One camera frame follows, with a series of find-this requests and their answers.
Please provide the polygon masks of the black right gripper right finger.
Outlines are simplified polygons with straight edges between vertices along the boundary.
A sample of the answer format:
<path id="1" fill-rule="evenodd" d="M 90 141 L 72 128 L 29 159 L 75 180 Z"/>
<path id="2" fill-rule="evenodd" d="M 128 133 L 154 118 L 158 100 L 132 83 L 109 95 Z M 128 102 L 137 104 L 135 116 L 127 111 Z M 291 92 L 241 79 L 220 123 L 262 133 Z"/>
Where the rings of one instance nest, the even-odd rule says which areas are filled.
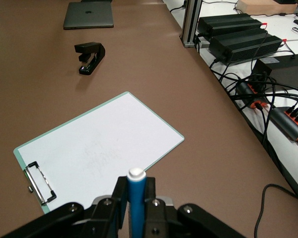
<path id="1" fill-rule="evenodd" d="M 242 234 L 193 203 L 176 209 L 157 198 L 155 178 L 145 186 L 144 238 L 242 238 Z"/>

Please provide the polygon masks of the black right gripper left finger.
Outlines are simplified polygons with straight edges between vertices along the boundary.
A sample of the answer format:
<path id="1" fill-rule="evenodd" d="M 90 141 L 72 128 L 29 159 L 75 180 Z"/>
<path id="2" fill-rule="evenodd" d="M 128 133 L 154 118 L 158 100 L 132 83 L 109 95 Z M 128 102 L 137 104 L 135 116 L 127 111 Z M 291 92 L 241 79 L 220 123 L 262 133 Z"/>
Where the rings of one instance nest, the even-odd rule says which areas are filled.
<path id="1" fill-rule="evenodd" d="M 4 235 L 5 238 L 117 238 L 127 205 L 127 178 L 118 177 L 112 195 L 84 209 L 70 202 Z"/>

